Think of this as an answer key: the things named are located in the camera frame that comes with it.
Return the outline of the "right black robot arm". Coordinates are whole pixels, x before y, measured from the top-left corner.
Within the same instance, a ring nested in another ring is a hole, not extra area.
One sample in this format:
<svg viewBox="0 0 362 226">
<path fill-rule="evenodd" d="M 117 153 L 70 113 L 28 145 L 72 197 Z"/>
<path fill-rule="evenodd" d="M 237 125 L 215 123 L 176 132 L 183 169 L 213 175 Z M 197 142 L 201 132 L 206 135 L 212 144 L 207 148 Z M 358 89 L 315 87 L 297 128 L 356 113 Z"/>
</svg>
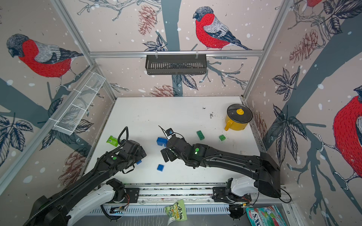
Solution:
<svg viewBox="0 0 362 226">
<path fill-rule="evenodd" d="M 248 176 L 254 180 L 254 187 L 261 194 L 281 197 L 280 167 L 268 153 L 260 153 L 259 156 L 229 153 L 200 143 L 190 145 L 184 138 L 173 135 L 161 154 L 165 162 L 180 159 L 194 169 L 215 167 Z"/>
</svg>

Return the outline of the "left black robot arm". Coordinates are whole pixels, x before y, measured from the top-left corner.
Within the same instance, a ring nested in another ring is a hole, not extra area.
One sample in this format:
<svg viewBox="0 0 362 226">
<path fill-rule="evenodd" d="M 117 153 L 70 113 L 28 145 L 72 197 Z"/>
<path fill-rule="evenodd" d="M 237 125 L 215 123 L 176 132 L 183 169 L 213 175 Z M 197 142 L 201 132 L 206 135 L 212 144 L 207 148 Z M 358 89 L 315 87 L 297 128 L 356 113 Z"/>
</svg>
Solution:
<svg viewBox="0 0 362 226">
<path fill-rule="evenodd" d="M 116 151 L 106 152 L 95 167 L 74 184 L 50 198 L 35 201 L 26 226 L 72 226 L 90 211 L 109 201 L 130 203 L 125 185 L 113 176 L 129 173 L 146 157 L 143 147 L 132 140 Z"/>
</svg>

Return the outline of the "long blue lego brick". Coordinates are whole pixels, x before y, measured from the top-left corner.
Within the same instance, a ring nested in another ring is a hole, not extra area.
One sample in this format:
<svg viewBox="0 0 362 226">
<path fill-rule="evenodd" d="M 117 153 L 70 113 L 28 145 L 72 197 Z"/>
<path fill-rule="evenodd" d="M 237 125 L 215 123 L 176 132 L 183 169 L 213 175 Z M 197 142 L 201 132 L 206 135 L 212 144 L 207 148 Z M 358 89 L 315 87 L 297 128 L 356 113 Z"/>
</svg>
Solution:
<svg viewBox="0 0 362 226">
<path fill-rule="evenodd" d="M 163 137 L 158 137 L 156 143 L 158 146 L 167 147 L 168 140 Z"/>
</svg>

